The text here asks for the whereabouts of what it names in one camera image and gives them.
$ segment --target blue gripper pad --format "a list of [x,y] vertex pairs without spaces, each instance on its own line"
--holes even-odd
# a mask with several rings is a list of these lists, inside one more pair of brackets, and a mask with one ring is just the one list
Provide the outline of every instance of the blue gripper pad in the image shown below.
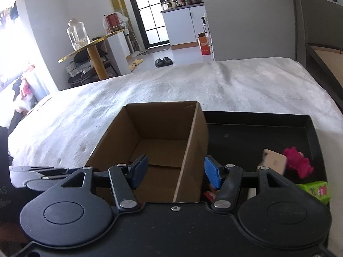
[[146,172],[148,171],[149,161],[146,155],[141,155],[129,166],[128,183],[131,189],[135,190],[139,187]]
[[221,176],[220,170],[222,166],[212,157],[205,158],[205,173],[209,178],[211,185],[216,189],[220,189],[225,178]]

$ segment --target white rice cooker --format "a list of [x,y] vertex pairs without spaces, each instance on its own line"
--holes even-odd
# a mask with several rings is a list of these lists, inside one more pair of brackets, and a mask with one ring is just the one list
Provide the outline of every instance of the white rice cooker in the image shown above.
[[165,0],[162,2],[162,7],[163,7],[163,10],[176,8],[177,2],[176,0]]

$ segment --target white blanket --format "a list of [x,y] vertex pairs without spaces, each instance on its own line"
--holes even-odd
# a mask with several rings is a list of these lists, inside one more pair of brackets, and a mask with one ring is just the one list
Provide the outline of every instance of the white blanket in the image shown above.
[[198,100],[203,110],[310,115],[331,190],[331,249],[343,251],[343,117],[288,58],[214,61],[133,73],[41,101],[9,137],[14,165],[81,167],[126,103]]

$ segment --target black chair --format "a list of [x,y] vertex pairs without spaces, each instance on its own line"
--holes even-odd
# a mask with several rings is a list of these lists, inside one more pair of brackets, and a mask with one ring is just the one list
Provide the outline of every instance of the black chair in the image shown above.
[[[107,48],[106,48],[104,41],[97,43],[95,46],[99,52],[100,58],[104,57],[106,59],[106,61],[102,62],[105,69],[112,68],[114,73],[116,74],[116,76],[120,76],[117,73],[117,71],[115,70],[115,68],[113,67],[111,61],[107,58],[108,52],[107,52]],[[80,51],[74,56],[75,64],[81,64],[81,63],[84,63],[86,61],[89,61],[89,55],[88,55],[87,50]],[[91,70],[89,70],[85,74],[79,73],[76,76],[70,77],[68,79],[68,83],[71,85],[72,88],[77,87],[77,86],[82,86],[82,85],[92,83],[92,82],[97,82],[97,81],[99,81],[99,78],[98,78],[94,68],[92,68]]]

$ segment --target countertop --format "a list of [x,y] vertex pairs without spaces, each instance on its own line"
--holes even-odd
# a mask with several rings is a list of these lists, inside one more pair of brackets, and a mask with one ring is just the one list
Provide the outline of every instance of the countertop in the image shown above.
[[177,8],[171,8],[171,9],[166,9],[166,10],[161,11],[161,13],[172,12],[173,10],[178,10],[178,9],[182,9],[182,8],[192,8],[192,7],[198,7],[198,6],[203,6],[203,5],[204,5],[204,3],[182,6],[182,7],[177,7]]

